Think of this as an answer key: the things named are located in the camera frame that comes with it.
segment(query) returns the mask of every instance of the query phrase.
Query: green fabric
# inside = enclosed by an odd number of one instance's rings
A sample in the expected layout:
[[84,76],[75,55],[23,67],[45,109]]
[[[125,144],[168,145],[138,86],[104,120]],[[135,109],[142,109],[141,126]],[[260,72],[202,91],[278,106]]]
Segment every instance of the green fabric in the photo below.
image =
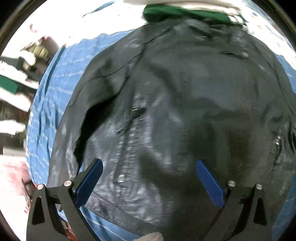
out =
[[0,87],[13,94],[16,94],[19,84],[5,76],[0,75]]
[[164,4],[147,5],[143,11],[143,16],[148,23],[157,23],[168,18],[186,16],[197,20],[204,20],[208,18],[217,24],[233,24],[226,14],[220,12],[192,11]]

